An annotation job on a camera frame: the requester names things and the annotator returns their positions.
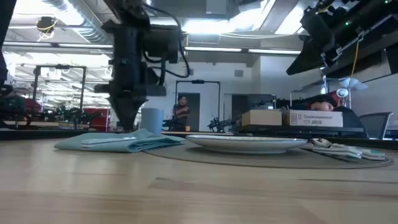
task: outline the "door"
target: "door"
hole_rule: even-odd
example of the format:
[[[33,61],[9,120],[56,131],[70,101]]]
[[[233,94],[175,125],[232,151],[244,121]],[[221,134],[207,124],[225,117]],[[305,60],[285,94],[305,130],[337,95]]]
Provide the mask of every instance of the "door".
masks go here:
[[[191,131],[199,131],[200,124],[200,93],[178,93],[178,97],[185,96],[190,109],[187,126]]]

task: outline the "man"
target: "man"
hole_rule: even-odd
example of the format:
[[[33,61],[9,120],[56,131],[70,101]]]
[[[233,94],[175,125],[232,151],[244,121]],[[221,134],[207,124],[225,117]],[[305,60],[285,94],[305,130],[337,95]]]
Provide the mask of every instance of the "man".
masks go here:
[[[351,109],[345,106],[338,106],[337,102],[330,95],[317,95],[311,98],[309,107],[311,110],[317,111],[336,111],[343,113],[344,128],[363,128],[364,133],[355,134],[356,138],[367,138],[365,127],[361,120]]]
[[[189,112],[190,110],[187,106],[187,98],[185,96],[179,96],[178,103],[173,108],[173,115],[178,121],[178,125],[174,127],[174,131],[185,131]]]

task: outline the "chair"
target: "chair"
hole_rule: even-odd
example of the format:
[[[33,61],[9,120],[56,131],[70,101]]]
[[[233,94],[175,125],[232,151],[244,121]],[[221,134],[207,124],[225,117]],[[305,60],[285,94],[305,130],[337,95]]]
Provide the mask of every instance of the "chair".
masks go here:
[[[366,114],[359,117],[371,139],[383,140],[392,112]]]

